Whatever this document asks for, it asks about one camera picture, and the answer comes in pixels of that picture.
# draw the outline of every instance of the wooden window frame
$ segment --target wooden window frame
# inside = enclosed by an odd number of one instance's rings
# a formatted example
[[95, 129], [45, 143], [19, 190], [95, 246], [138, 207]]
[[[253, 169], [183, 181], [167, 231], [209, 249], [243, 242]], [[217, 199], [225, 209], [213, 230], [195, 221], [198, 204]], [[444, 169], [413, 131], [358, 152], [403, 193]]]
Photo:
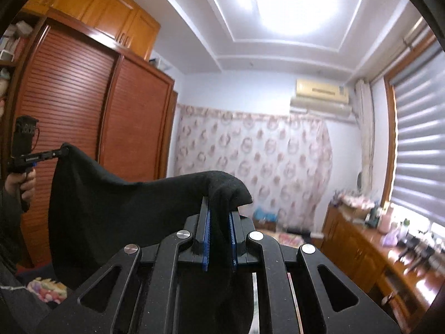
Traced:
[[380, 205], [383, 207], [386, 201], [389, 201], [389, 196], [392, 191], [395, 171], [395, 151], [397, 145], [397, 127], [395, 123], [395, 95], [394, 87], [389, 83], [397, 74], [408, 67], [415, 59], [417, 59], [423, 52], [437, 41], [436, 36], [430, 31], [401, 61], [399, 61], [384, 77], [384, 84], [386, 90], [386, 101], [388, 103], [388, 161], [386, 164], [386, 179], [383, 187], [382, 200]]

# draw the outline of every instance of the zebra blind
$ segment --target zebra blind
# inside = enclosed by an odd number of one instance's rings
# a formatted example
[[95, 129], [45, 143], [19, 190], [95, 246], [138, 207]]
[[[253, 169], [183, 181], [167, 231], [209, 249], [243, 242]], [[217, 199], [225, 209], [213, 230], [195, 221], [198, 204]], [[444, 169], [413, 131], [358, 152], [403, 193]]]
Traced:
[[445, 225], [445, 53], [439, 43], [390, 84], [397, 116], [391, 202]]

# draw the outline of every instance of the pink floral curtain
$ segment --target pink floral curtain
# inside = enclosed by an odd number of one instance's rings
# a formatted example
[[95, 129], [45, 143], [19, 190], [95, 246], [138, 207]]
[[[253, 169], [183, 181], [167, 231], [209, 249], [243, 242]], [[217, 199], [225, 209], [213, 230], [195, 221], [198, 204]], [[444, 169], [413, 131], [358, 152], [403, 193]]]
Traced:
[[222, 170], [249, 189], [254, 209], [284, 227], [311, 230], [329, 182], [332, 148], [324, 121], [178, 104], [175, 175]]

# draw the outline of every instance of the white ceiling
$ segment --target white ceiling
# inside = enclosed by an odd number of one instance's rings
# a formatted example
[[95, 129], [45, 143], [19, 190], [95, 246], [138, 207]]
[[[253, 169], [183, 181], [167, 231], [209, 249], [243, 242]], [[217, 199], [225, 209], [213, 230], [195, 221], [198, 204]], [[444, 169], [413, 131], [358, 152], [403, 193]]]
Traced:
[[321, 29], [286, 36], [262, 24], [255, 0], [135, 1], [161, 24], [155, 50], [186, 74], [257, 69], [352, 83], [420, 18], [408, 0], [337, 0]]

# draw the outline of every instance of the wooden desk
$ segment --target wooden desk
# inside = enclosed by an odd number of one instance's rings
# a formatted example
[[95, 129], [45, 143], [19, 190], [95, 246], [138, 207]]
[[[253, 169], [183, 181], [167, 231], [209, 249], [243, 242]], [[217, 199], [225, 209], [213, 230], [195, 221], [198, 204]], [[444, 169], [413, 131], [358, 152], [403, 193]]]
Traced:
[[435, 299], [444, 276], [423, 266], [408, 272], [411, 256], [398, 261], [400, 247], [382, 247], [382, 234], [349, 222], [340, 210], [328, 208], [321, 251], [364, 292], [378, 288], [383, 296], [394, 293], [389, 304], [402, 331], [409, 333]]

